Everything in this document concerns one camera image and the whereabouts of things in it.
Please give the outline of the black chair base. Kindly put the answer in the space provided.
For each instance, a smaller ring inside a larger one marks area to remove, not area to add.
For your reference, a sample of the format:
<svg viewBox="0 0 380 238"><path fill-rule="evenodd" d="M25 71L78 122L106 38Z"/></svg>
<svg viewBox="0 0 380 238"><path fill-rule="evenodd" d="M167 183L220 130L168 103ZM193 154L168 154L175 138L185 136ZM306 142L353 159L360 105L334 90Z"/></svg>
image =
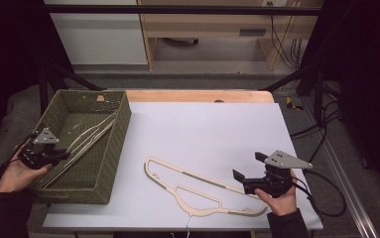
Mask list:
<svg viewBox="0 0 380 238"><path fill-rule="evenodd" d="M172 46L196 46L199 42L199 39L163 38L163 40Z"/></svg>

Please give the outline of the aluminium rail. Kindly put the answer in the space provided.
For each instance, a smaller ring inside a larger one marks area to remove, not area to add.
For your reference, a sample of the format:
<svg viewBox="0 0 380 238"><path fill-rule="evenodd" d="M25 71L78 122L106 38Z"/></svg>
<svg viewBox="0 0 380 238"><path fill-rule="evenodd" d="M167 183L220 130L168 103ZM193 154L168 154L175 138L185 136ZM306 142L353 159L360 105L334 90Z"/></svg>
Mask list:
<svg viewBox="0 0 380 238"><path fill-rule="evenodd" d="M346 171L340 163L330 140L324 136L322 132L319 132L318 135L322 139L322 148L324 150L327 163L337 181L337 184L339 185L340 190L344 194L349 213L353 218L361 237L379 238L365 207L363 206L353 184L348 178Z"/></svg>

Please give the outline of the black horizontal frame bar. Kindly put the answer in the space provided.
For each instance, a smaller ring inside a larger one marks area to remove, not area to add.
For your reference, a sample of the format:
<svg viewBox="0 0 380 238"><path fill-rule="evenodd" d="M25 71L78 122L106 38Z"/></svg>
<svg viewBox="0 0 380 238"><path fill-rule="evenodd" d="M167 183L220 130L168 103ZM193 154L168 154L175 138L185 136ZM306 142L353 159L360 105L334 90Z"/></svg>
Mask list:
<svg viewBox="0 0 380 238"><path fill-rule="evenodd" d="M50 13L78 14L199 14L199 15L273 15L319 16L321 8L297 7L229 7L175 5L66 5L48 4Z"/></svg>

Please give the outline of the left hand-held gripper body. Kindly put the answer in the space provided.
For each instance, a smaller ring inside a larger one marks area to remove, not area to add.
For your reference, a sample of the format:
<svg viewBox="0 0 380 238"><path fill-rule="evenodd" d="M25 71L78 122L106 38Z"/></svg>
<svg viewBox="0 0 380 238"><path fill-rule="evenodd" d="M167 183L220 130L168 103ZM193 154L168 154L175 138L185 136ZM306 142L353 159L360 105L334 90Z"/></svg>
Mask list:
<svg viewBox="0 0 380 238"><path fill-rule="evenodd" d="M39 170L46 165L56 166L59 163L55 150L58 142L59 139L49 128L43 128L27 137L18 158L32 170Z"/></svg>

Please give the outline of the white sheet board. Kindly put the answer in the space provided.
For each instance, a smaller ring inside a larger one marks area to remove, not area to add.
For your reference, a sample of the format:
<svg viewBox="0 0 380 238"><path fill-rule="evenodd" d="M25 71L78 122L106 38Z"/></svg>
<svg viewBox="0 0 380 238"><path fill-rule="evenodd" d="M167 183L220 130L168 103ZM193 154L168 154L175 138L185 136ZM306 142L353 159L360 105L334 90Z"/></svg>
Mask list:
<svg viewBox="0 0 380 238"><path fill-rule="evenodd" d="M110 231L258 230L267 227L265 214L255 217L213 213L189 217L175 198L147 178L147 158L162 161L243 190L236 170L260 178L265 168L255 153L270 155L295 149L276 103L142 103L131 105L132 116L120 156L111 199L106 205L54 204L47 228ZM170 187L178 184L222 201L225 208L258 209L262 201L210 185L165 167L150 171ZM195 208L216 203L183 189L178 194Z"/></svg>

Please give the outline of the white cabinet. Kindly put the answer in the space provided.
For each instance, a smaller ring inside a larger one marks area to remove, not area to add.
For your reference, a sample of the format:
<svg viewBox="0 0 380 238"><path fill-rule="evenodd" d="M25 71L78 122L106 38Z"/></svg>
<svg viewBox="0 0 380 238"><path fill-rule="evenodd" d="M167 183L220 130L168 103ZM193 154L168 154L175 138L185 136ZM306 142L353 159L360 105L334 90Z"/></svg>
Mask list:
<svg viewBox="0 0 380 238"><path fill-rule="evenodd" d="M146 64L138 14L52 13L70 62L82 64Z"/></svg>

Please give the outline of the black curtain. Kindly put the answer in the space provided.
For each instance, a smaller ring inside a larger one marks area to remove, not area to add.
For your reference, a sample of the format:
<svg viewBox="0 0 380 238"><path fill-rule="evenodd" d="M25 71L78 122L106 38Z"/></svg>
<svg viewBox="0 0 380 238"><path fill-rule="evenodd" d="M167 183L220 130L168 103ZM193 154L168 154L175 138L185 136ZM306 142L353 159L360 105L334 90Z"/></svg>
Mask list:
<svg viewBox="0 0 380 238"><path fill-rule="evenodd" d="M304 62L341 87L341 104L365 158L380 173L380 0L323 0Z"/></svg>
<svg viewBox="0 0 380 238"><path fill-rule="evenodd" d="M72 70L51 15L28 8L44 4L44 0L0 0L0 124L9 97L38 83L39 58L48 57Z"/></svg>

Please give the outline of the black frame strut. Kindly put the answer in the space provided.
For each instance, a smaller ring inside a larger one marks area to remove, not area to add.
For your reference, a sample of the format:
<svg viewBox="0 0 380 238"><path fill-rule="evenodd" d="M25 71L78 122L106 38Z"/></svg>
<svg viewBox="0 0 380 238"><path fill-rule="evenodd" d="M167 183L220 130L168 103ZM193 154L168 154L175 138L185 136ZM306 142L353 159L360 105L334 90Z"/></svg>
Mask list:
<svg viewBox="0 0 380 238"><path fill-rule="evenodd" d="M47 78L46 73L57 74L59 78L52 79ZM103 87L99 87L95 84L90 83L84 78L76 75L74 72L68 71L67 69L59 66L56 63L49 63L47 66L44 66L39 72L39 91L40 91L40 103L41 103L41 114L44 114L48 105L49 105L49 94L48 94L48 85L53 85L55 90L67 89L64 79L68 78L72 81L78 83L79 85L84 86L85 88L93 91L102 91Z"/></svg>
<svg viewBox="0 0 380 238"><path fill-rule="evenodd" d="M300 83L296 89L296 92L300 96L308 95L312 89L315 90L314 94L314 118L321 124L323 122L322 116L322 95L323 95L323 77L320 69L317 66L305 65L297 71L285 76L279 81L262 88L262 91L273 92L280 87L292 82L296 79L300 80Z"/></svg>

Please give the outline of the green woven basket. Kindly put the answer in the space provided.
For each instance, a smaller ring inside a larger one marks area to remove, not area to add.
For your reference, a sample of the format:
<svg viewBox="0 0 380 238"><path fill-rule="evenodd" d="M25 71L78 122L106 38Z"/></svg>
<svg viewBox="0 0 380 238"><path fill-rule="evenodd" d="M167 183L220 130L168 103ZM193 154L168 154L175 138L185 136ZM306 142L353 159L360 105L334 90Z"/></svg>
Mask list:
<svg viewBox="0 0 380 238"><path fill-rule="evenodd" d="M41 179L31 186L38 202L107 204L132 115L127 94L121 90L56 92L37 127L50 129L59 139L58 150L67 150L80 133L115 111L118 114L111 129L64 174L47 188L40 188ZM65 162L43 179L53 176Z"/></svg>

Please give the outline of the light wooden desk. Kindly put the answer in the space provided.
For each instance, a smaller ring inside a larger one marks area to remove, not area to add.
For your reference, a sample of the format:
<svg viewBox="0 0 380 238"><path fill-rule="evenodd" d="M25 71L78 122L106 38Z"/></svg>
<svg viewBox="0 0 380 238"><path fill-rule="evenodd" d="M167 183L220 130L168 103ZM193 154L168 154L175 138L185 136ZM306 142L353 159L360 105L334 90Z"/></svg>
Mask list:
<svg viewBox="0 0 380 238"><path fill-rule="evenodd" d="M320 8L323 0L137 0L143 5L297 7ZM315 16L143 14L143 29L149 39L253 38L260 45L266 65L273 70L290 39L307 41Z"/></svg>

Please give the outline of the beige wooden clothes hanger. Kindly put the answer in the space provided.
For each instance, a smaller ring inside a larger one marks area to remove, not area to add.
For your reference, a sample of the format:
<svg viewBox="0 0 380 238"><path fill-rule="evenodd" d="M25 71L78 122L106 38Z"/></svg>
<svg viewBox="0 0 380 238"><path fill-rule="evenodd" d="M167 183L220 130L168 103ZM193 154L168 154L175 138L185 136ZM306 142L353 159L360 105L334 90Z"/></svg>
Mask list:
<svg viewBox="0 0 380 238"><path fill-rule="evenodd" d="M167 163L165 161L162 161L158 158L147 158L146 161L144 162L144 172L147 176L148 179L156 183L159 187L167 191L169 194L171 194L176 202L178 203L179 207L186 212L189 217L197 216L197 217L205 217L208 215L211 215L213 213L223 213L223 214L231 214L231 215L239 215L239 216L247 216L247 217L255 217L263 214L267 208L268 205L265 203L262 203L259 209L250 209L250 208L243 208L243 209L230 209L230 208L225 208L223 206L223 203L220 199L215 198L213 196L210 196L208 194L205 194L203 192L194 190L192 188L183 186L183 185L176 185L174 187L168 186L166 183L161 181L160 177L156 175L155 173L150 171L150 165L156 164L162 167L165 167L169 170L178 172L179 174L185 175L187 177L197 179L202 182L206 182L210 185L217 186L219 188L223 188L226 190L230 190L232 192L238 193L238 194L244 194L243 190L237 187L234 187L232 185L222 183L219 181L216 181L211 178L206 178L201 175L195 174L193 172L187 171L185 169L182 169L180 167L177 167L175 165L172 165L170 163ZM188 191L191 194L206 198L207 200L213 201L216 203L216 207L212 208L195 208L194 206L191 206L189 203L187 203L181 195L178 194L178 190L183 189L185 191Z"/></svg>
<svg viewBox="0 0 380 238"><path fill-rule="evenodd" d="M115 111L98 124L86 129L80 133L74 141L67 148L69 157L65 164L49 178L42 178L40 180L40 188L49 187L56 181L62 174L64 174L75 162L77 162L96 142L98 142L108 130L111 129L118 112Z"/></svg>

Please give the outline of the person's left hand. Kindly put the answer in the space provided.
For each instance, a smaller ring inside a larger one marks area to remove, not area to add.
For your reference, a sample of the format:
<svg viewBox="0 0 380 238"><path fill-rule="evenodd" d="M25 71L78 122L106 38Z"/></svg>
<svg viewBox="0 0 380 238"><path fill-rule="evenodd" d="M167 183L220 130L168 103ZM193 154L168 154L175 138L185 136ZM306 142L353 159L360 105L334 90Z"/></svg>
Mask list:
<svg viewBox="0 0 380 238"><path fill-rule="evenodd" d="M38 170L28 168L18 159L21 150L22 148L16 151L0 178L0 193L20 192L37 179L41 179L53 168L52 164L45 165Z"/></svg>

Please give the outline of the yellow and black tool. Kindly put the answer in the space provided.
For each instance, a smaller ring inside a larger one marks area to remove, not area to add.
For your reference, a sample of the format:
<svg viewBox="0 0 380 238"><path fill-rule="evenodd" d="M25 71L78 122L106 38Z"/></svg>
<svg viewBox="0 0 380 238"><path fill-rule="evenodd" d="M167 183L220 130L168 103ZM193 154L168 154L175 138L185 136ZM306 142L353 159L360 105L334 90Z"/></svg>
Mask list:
<svg viewBox="0 0 380 238"><path fill-rule="evenodd" d="M295 105L291 97L286 97L286 106L287 108L294 109L297 111L304 111L304 107Z"/></svg>

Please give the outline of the person's right hand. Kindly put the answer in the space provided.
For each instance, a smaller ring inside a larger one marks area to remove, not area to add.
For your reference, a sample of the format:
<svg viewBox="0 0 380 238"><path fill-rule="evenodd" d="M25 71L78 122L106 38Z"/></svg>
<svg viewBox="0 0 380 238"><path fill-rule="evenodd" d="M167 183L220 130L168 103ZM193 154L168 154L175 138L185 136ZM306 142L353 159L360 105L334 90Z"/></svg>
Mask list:
<svg viewBox="0 0 380 238"><path fill-rule="evenodd" d="M277 216L289 215L298 210L296 199L296 188L292 185L291 188L283 195L273 198L266 191L256 188L255 194L266 204Z"/></svg>

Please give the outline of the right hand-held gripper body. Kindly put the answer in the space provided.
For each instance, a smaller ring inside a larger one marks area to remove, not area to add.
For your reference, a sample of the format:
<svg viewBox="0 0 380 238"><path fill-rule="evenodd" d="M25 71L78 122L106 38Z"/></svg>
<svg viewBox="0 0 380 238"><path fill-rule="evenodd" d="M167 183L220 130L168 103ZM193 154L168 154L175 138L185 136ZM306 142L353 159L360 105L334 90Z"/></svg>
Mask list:
<svg viewBox="0 0 380 238"><path fill-rule="evenodd" d="M313 165L282 151L276 151L264 162L263 178L245 178L242 182L246 194L254 194L260 188L277 198L285 194L293 185L291 169L311 169Z"/></svg>

